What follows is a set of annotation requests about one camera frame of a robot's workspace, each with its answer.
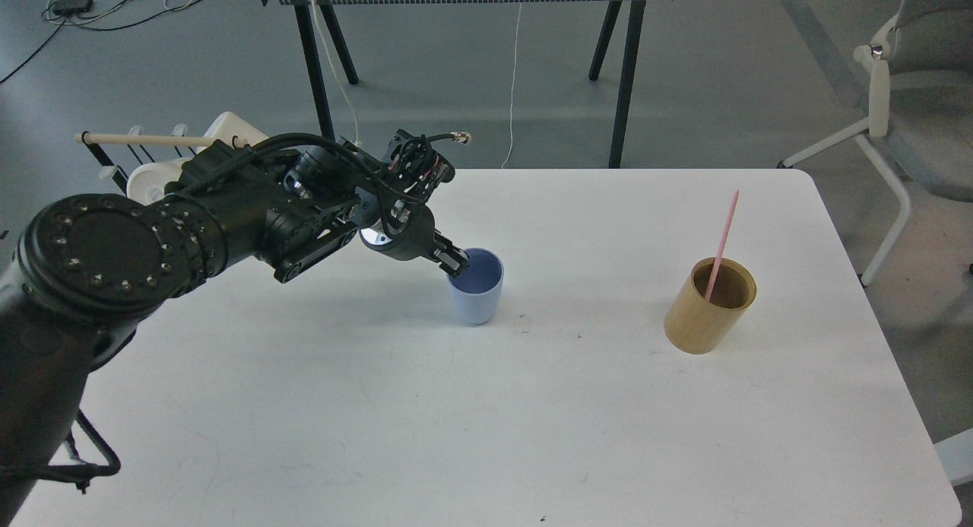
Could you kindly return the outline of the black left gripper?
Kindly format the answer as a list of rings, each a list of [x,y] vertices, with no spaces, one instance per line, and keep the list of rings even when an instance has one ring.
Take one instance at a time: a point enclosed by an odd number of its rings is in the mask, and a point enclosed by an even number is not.
[[[417,209],[400,233],[383,233],[367,227],[359,230],[362,243],[383,256],[410,261],[418,257],[433,258],[449,277],[456,278],[470,266],[463,249],[445,237],[435,237],[435,218],[430,208]]]

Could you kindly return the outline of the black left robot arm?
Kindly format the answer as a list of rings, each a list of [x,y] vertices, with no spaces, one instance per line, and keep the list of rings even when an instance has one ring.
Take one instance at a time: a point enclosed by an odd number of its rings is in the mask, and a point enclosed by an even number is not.
[[[466,271],[467,253],[427,205],[455,177],[433,148],[446,139],[468,135],[397,132],[382,159],[312,133],[216,139],[159,201],[71,195],[42,209],[2,272],[2,524],[38,481],[84,491],[117,474],[117,454],[80,410],[84,387],[166,300],[250,257],[291,281],[355,237],[399,261]]]

